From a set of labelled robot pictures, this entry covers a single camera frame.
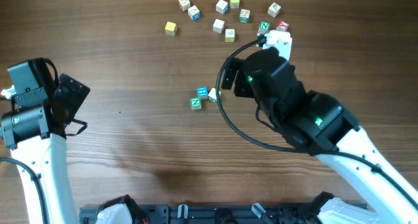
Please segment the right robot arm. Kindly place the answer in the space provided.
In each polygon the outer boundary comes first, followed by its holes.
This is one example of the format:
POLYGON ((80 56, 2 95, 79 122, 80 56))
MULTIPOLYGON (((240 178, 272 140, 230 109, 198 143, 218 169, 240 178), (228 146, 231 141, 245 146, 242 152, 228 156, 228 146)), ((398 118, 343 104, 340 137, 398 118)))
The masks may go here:
POLYGON ((285 151, 317 158, 339 174, 369 209, 331 193, 318 195, 306 208, 311 223, 416 223, 417 191, 379 153, 356 117, 334 97, 306 91, 295 68, 275 48, 246 59, 236 54, 221 67, 216 86, 244 88, 255 100, 265 125, 287 142, 285 151))

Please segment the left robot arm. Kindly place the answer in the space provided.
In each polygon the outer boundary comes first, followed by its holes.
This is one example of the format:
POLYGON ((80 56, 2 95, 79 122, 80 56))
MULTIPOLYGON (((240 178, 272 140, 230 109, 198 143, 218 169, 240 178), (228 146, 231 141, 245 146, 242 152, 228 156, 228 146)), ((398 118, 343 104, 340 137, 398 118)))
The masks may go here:
POLYGON ((148 223, 138 204, 124 195, 78 213, 69 184, 65 129, 87 123, 75 115, 90 89, 58 74, 47 58, 29 59, 8 68, 12 87, 1 94, 11 110, 1 118, 1 138, 11 156, 3 161, 20 168, 30 223, 148 223))

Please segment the teal-edged wooden block V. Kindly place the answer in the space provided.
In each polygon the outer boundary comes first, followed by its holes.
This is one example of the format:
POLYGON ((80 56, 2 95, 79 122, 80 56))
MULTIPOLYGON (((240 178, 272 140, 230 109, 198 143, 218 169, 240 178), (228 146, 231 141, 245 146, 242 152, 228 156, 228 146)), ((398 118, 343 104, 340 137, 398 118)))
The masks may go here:
POLYGON ((214 103, 217 103, 217 95, 216 95, 216 89, 212 88, 208 94, 208 99, 214 103))

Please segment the blue wooden letter block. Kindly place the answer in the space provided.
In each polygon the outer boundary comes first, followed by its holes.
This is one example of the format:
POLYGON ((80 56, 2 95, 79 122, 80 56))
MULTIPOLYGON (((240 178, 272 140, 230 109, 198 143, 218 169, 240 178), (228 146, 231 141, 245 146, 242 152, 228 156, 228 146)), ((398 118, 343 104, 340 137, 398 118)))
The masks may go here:
POLYGON ((201 86, 197 88, 197 96, 200 99, 207 99, 208 98, 208 89, 206 86, 201 86))

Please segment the green wooden block Z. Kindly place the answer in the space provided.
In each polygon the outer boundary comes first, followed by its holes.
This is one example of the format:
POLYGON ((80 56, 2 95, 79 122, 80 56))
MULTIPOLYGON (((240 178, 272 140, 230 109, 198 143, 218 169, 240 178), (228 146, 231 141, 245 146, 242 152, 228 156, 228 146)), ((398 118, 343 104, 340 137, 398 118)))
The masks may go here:
POLYGON ((190 106, 192 110, 200 110, 202 108, 202 102, 199 97, 190 98, 190 106))

